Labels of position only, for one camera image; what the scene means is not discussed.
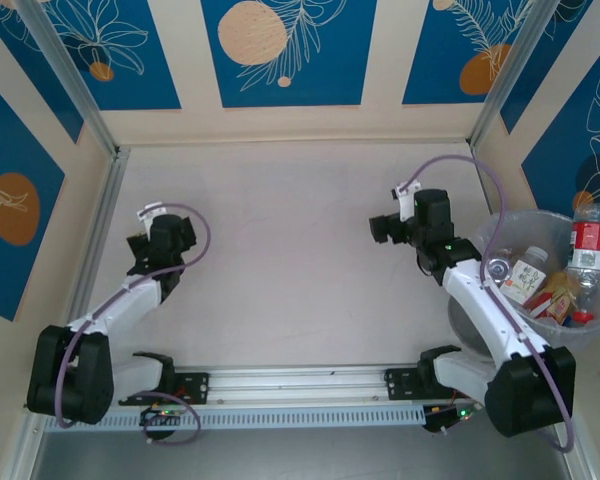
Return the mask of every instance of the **gray floor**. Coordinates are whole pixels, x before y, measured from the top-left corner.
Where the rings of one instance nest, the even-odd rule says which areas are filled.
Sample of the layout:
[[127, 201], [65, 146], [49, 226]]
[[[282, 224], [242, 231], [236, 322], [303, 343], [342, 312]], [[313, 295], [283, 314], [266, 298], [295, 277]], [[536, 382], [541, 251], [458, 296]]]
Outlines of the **gray floor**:
[[206, 432], [186, 447], [139, 433], [46, 435], [34, 479], [404, 480], [569, 478], [537, 435], [501, 437], [484, 412], [449, 430], [421, 427]]

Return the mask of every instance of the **water bottle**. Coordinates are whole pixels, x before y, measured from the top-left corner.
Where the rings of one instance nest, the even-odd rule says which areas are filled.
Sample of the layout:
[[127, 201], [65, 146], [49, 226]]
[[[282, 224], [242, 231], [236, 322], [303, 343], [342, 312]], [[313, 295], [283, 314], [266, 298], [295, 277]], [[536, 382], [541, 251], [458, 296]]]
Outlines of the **water bottle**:
[[567, 275], [576, 304], [572, 320], [582, 326], [593, 320], [600, 296], [600, 203], [575, 211]]
[[539, 247], [529, 247], [513, 265], [513, 269], [500, 291], [509, 303], [520, 311], [524, 304], [536, 293], [547, 278], [547, 258], [549, 254]]

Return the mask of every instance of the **orange circle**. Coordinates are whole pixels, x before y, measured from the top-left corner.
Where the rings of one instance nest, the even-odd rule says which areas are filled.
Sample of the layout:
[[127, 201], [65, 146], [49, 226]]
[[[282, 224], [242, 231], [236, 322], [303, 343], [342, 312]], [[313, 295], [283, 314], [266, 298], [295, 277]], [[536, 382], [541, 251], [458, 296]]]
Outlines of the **orange circle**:
[[[489, 93], [496, 74], [502, 68], [510, 49], [511, 45], [496, 45], [491, 47], [488, 52], [479, 53], [469, 60], [460, 74], [460, 89], [467, 95]], [[492, 60], [495, 74], [492, 71]]]
[[433, 0], [433, 8], [436, 10], [448, 10], [456, 3], [455, 0]]
[[20, 173], [0, 175], [0, 237], [16, 247], [27, 245], [38, 230], [39, 220], [40, 199], [35, 185]]
[[593, 203], [593, 195], [586, 190], [582, 190], [573, 197], [573, 209], [577, 209], [580, 205], [588, 205]]
[[236, 3], [218, 23], [227, 56], [241, 65], [270, 62], [287, 46], [287, 29], [271, 7], [259, 1]]
[[89, 66], [89, 73], [91, 73], [96, 80], [100, 80], [101, 82], [110, 82], [113, 80], [113, 69], [106, 63], [93, 62]]

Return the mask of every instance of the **bottle cap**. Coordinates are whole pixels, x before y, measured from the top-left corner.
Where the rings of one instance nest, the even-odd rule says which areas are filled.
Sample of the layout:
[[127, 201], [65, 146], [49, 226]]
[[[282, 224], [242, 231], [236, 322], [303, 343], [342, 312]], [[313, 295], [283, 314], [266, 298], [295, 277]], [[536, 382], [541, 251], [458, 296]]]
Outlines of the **bottle cap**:
[[534, 257], [538, 257], [543, 262], [546, 262], [547, 258], [549, 258], [549, 254], [540, 247], [529, 247], [527, 248], [527, 253], [529, 255], [533, 255]]
[[573, 313], [573, 321], [574, 322], [587, 323], [587, 322], [590, 322], [591, 320], [593, 320], [592, 313], [586, 313], [586, 312], [574, 312]]

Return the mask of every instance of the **red bottle label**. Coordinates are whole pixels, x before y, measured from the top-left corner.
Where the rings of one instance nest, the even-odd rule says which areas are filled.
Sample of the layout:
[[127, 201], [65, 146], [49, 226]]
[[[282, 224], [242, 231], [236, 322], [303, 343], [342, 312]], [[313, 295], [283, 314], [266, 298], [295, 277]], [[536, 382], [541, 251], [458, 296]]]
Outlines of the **red bottle label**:
[[574, 223], [571, 243], [577, 249], [600, 251], [600, 223]]
[[600, 223], [574, 222], [568, 266], [600, 270]]

